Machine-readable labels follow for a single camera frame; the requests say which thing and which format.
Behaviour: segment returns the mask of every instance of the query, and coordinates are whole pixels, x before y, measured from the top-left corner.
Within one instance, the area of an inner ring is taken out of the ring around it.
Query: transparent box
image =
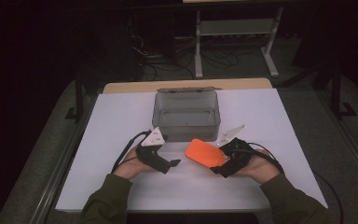
[[[220,126],[215,91],[159,91],[153,126],[168,135],[167,142],[190,142],[194,138],[213,142]]]

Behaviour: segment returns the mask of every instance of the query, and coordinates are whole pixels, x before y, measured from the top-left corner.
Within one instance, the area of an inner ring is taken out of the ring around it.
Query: white table
[[[245,124],[247,128],[239,138],[268,148],[296,188],[327,206],[277,91],[216,92],[222,120],[219,137],[222,131]],[[153,128],[155,94],[151,91],[99,96],[63,186],[57,210],[81,211],[91,193],[100,188],[129,140],[137,133]],[[188,144],[166,143],[158,151],[167,161],[182,160],[166,175],[151,172],[132,180],[130,212],[250,212],[269,209],[269,202],[254,180],[215,175],[186,158]]]

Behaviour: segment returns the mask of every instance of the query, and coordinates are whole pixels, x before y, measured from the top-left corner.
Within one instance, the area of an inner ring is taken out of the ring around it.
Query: person
[[[257,151],[269,155],[264,149]],[[132,186],[130,180],[153,169],[136,159],[135,148],[129,151],[123,161],[126,162],[107,175],[101,188],[89,196],[80,215],[80,223],[126,223],[127,200]],[[253,156],[249,164],[235,175],[250,176],[260,184],[269,201],[274,223],[330,223],[329,213],[324,206],[295,189],[285,175],[265,159]]]

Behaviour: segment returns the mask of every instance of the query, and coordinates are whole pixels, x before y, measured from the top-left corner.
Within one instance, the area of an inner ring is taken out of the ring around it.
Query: olive green sleeve
[[[89,196],[80,215],[80,223],[126,223],[131,185],[128,179],[107,175],[101,188]]]
[[[284,175],[277,175],[260,187],[269,200],[275,224],[330,223],[327,209],[295,189]]]

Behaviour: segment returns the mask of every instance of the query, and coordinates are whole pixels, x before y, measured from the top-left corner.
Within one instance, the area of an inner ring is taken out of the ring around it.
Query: orange object
[[[222,166],[225,163],[225,155],[220,148],[211,146],[197,138],[191,141],[185,154],[191,160],[209,168]]]

